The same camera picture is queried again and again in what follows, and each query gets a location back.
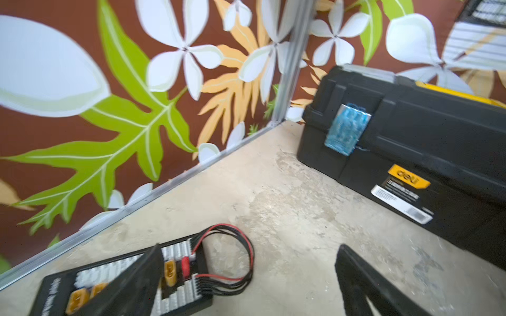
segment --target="deli logo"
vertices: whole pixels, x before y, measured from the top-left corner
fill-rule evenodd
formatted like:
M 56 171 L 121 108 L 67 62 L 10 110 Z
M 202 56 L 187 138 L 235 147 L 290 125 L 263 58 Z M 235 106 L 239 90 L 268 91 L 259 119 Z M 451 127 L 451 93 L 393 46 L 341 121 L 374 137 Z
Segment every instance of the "deli logo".
M 388 173 L 416 189 L 425 189 L 431 185 L 431 183 L 424 178 L 395 164 L 390 168 Z

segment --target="black toolbox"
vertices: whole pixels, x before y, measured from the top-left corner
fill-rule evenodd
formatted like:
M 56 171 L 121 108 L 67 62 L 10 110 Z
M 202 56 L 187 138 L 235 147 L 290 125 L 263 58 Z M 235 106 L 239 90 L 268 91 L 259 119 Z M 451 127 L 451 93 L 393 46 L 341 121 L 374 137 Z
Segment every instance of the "black toolbox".
M 325 145 L 347 104 L 371 115 L 349 156 Z M 506 269 L 506 109 L 335 67 L 303 119 L 302 163 Z

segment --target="barcode sticker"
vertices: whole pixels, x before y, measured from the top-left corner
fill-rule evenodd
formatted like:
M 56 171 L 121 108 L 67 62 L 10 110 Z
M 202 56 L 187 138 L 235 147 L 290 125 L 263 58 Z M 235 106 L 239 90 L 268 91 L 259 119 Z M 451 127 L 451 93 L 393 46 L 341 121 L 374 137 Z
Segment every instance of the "barcode sticker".
M 380 186 L 374 186 L 371 190 L 371 194 L 420 224 L 427 224 L 432 220 L 432 216 L 429 214 L 414 207 Z

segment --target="red wire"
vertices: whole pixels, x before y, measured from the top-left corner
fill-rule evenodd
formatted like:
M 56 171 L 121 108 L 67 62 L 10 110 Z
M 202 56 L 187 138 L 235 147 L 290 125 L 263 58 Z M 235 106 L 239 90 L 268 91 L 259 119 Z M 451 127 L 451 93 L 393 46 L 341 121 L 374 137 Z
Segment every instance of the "red wire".
M 216 224 L 214 226 L 211 226 L 210 228 L 207 229 L 207 231 L 205 232 L 205 234 L 198 240 L 198 243 L 197 245 L 195 246 L 195 248 L 193 248 L 193 251 L 192 251 L 192 254 L 195 253 L 195 251 L 197 250 L 197 248 L 200 246 L 200 244 L 202 243 L 202 240 L 204 240 L 205 237 L 207 237 L 207 234 L 212 231 L 215 227 L 217 226 L 228 226 L 228 227 L 232 227 L 232 228 L 235 228 L 239 231 L 239 233 L 241 234 L 241 236 L 244 238 L 244 240 L 246 240 L 246 243 L 248 244 L 248 248 L 249 248 L 249 252 L 251 254 L 251 258 L 250 258 L 250 261 L 249 261 L 249 269 L 251 270 L 251 268 L 253 267 L 253 259 L 254 259 L 254 253 L 253 253 L 253 247 L 251 246 L 251 243 L 249 243 L 249 240 L 248 238 L 246 237 L 246 235 L 242 232 L 242 230 L 240 230 L 238 227 L 234 226 L 234 225 L 231 225 L 231 224 Z M 197 277 L 209 277 L 209 278 L 216 278 L 216 279 L 222 279 L 222 280 L 227 280 L 227 281 L 241 281 L 242 279 L 244 279 L 244 277 L 242 278 L 227 278 L 227 277 L 224 277 L 224 276 L 218 276 L 218 275 L 209 275 L 209 274 L 206 274 L 206 275 L 197 275 Z

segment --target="wall mural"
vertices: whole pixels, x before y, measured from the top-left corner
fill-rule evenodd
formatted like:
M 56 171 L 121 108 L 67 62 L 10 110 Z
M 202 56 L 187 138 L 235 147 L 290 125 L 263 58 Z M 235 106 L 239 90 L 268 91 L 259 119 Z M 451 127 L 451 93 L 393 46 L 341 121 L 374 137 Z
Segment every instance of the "wall mural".
M 2 8 L 0 273 L 264 127 L 297 1 Z
M 319 0 L 304 55 L 310 67 L 301 72 L 286 118 L 301 121 L 321 78 L 335 65 L 352 63 L 504 105 L 506 29 L 455 22 L 464 5 L 458 0 Z

